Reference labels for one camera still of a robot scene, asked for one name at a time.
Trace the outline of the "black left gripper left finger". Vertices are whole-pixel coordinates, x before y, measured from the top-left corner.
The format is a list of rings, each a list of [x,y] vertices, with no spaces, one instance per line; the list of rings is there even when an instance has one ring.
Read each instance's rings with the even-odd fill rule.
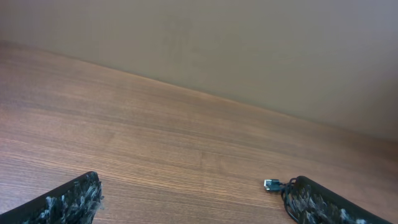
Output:
[[[91,224],[102,199],[101,181],[90,171],[1,214],[1,223]]]

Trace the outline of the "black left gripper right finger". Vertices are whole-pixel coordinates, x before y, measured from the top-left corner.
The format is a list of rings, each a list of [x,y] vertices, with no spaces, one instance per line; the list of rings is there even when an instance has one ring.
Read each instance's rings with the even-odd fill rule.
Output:
[[[302,175],[284,185],[284,207],[296,223],[390,224]]]

